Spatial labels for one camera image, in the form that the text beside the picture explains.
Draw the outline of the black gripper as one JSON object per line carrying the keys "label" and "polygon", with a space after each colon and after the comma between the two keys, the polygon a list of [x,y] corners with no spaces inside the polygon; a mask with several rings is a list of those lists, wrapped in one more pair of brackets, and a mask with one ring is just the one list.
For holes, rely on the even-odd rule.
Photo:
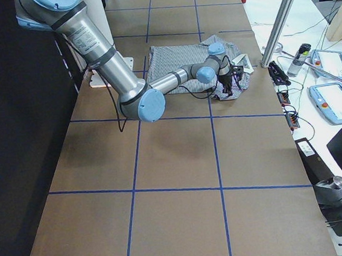
{"label": "black gripper", "polygon": [[223,85],[223,90],[231,90],[233,84],[236,84],[236,75],[231,63],[219,68],[218,81]]}

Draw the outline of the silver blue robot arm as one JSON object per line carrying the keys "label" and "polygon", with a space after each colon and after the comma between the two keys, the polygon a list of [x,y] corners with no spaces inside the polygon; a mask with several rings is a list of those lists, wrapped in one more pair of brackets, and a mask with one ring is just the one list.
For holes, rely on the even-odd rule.
{"label": "silver blue robot arm", "polygon": [[221,43],[208,47],[199,64],[187,64],[147,83],[128,67],[122,55],[94,24],[84,0],[14,0],[17,21],[29,30],[63,34],[95,70],[118,93],[116,109],[128,119],[155,122],[165,111],[165,94],[188,80],[207,84],[217,79],[223,93],[230,93],[236,70]]}

